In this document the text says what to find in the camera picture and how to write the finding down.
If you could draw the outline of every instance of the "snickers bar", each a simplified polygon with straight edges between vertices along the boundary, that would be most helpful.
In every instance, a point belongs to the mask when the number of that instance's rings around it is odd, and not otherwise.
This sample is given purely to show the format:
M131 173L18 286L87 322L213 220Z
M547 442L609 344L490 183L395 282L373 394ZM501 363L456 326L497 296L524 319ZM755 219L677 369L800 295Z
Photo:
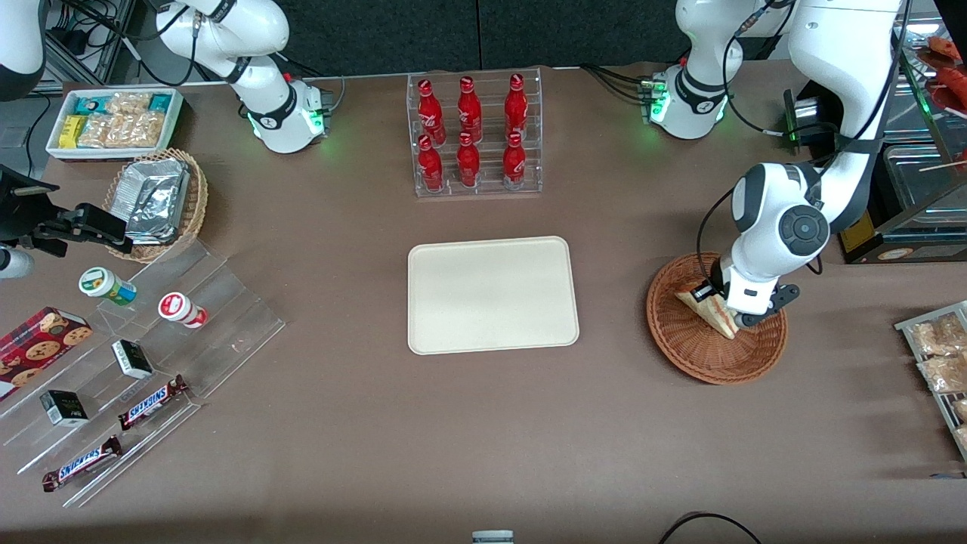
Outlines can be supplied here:
M92 449L77 459L74 459L70 463L60 467L60 470L52 470L47 474L44 474L44 491L48 493L54 491L67 483L67 481L71 478L77 476L85 470L90 469L101 461L110 459L111 457L121 457L121 454L121 442L118 441L118 438L108 438L107 442L101 444L100 447Z
M134 408L131 408L125 413L118 416L121 420L121 430L127 431L134 426L135 423L142 419L146 419L149 415L157 411L164 404L166 404L171 399L175 398L175 395L188 389L188 385L182 379L181 375L175 377L172 381L169 381L159 389L151 394L147 399L137 403Z

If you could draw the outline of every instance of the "black box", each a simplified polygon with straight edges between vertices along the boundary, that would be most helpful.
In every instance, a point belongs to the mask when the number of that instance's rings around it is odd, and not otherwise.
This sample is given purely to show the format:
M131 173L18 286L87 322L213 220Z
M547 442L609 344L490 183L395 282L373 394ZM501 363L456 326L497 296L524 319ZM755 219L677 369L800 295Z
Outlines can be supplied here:
M79 427L87 422L87 413L80 405L80 399L71 391L56 391L50 389L41 395L41 404L47 412L47 417L54 425L61 427Z
M111 345L111 349L114 350L114 358L121 365L121 372L126 376L135 379L151 377L151 365L148 364L148 358L144 356L141 346L127 340L119 340Z

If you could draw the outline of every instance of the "gray wall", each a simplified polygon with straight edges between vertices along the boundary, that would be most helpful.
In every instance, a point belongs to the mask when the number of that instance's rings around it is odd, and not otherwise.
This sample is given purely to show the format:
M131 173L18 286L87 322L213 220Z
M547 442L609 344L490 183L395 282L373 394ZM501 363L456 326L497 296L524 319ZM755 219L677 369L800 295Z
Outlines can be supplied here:
M286 53L328 76L623 65L673 60L689 44L674 0L277 1Z

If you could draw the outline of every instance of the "cookie box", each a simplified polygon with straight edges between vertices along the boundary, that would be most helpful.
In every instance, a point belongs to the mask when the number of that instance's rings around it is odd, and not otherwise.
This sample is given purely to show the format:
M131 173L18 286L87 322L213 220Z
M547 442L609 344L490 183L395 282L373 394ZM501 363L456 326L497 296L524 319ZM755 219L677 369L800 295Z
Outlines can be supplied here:
M152 95L170 96L170 102L164 113L164 123L161 125L161 136L158 138L158 143L154 147L65 148L60 146L59 140L61 132L64 130L64 123L69 116L76 113L79 103L82 103L84 100L103 97L116 92L149 93ZM178 121L178 113L181 111L183 101L182 94L170 87L131 86L71 91L64 97L64 103L61 105L60 112L57 113L57 121L50 131L50 137L47 139L46 146L47 153L51 157L55 157L61 161L76 162L123 160L162 151L168 147L171 135L175 132L175 123Z
M92 334L83 318L44 308L0 338L0 401Z

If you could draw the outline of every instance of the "foil package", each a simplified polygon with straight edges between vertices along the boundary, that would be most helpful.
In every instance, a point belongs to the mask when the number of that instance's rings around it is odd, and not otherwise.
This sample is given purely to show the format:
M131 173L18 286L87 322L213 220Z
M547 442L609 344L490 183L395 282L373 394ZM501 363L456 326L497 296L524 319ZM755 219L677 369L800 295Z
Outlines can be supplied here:
M135 245L169 244L178 237L190 177L190 168L178 159L129 165L108 211L128 222L125 234Z

